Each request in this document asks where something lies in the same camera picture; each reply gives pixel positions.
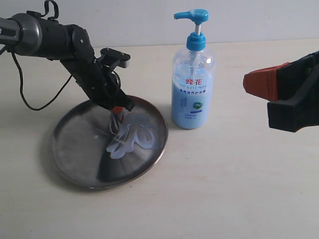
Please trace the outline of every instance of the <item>clear plastic bottle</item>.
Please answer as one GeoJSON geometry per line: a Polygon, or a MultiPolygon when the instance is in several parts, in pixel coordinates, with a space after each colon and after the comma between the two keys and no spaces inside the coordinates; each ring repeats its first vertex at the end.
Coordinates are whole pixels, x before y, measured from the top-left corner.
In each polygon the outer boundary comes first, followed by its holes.
{"type": "Polygon", "coordinates": [[[191,19],[196,28],[187,38],[186,47],[180,48],[173,59],[172,120],[185,129],[199,128],[208,118],[216,66],[213,53],[200,32],[201,23],[208,20],[208,12],[194,9],[174,17],[191,19]]]}

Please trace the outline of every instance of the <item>robotic arm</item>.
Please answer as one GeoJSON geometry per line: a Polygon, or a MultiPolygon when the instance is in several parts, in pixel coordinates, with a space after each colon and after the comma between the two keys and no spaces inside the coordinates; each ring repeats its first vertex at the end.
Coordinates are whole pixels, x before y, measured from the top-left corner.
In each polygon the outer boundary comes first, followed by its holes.
{"type": "Polygon", "coordinates": [[[46,0],[44,8],[44,15],[27,11],[9,19],[0,18],[3,51],[58,60],[93,103],[107,110],[119,106],[131,111],[134,103],[121,90],[119,76],[114,72],[117,66],[128,67],[130,55],[104,48],[101,57],[96,58],[85,29],[60,24],[56,2],[46,0]],[[50,2],[54,6],[54,16],[43,19],[49,12],[50,2]]]}

